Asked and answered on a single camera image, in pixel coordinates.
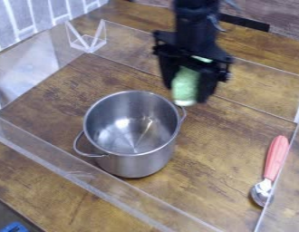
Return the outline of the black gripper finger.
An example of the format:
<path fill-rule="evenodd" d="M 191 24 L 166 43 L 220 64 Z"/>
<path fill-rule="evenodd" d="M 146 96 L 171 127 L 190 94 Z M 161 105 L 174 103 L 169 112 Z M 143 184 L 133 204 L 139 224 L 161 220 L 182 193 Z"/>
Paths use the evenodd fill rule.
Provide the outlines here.
<path fill-rule="evenodd" d="M 159 53 L 158 64 L 162 75 L 162 84 L 167 89 L 170 89 L 171 80 L 174 78 L 175 73 L 178 72 L 178 58 L 169 56 L 165 53 Z"/>
<path fill-rule="evenodd" d="M 226 82 L 230 72 L 228 70 L 201 69 L 197 83 L 197 103 L 206 102 L 214 94 L 220 82 Z"/>

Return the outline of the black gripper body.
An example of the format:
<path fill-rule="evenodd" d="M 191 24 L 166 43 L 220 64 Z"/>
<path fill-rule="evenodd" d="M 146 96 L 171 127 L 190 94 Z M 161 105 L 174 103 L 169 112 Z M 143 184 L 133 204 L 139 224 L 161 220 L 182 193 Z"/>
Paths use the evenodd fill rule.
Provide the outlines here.
<path fill-rule="evenodd" d="M 221 0 L 174 0 L 174 30 L 153 32 L 153 54 L 178 58 L 178 66 L 228 70 L 232 55 L 217 45 L 217 34 L 222 31 L 220 19 Z"/>

